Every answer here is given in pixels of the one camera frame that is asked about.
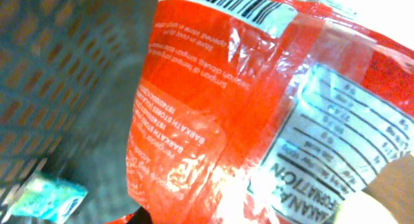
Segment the red snack packet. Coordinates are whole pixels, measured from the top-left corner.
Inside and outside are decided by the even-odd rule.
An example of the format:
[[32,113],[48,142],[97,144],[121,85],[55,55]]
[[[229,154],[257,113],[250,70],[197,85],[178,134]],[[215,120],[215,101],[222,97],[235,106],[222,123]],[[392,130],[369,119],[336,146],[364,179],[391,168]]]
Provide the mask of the red snack packet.
[[413,150],[413,51],[288,0],[158,0],[122,223],[323,223]]

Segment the green tissue pack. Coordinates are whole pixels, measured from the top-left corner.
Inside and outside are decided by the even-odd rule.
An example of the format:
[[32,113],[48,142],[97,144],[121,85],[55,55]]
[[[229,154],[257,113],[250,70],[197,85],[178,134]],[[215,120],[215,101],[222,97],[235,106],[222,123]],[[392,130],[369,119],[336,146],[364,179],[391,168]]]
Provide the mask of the green tissue pack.
[[82,185],[36,172],[17,190],[6,217],[30,217],[63,224],[88,193]]

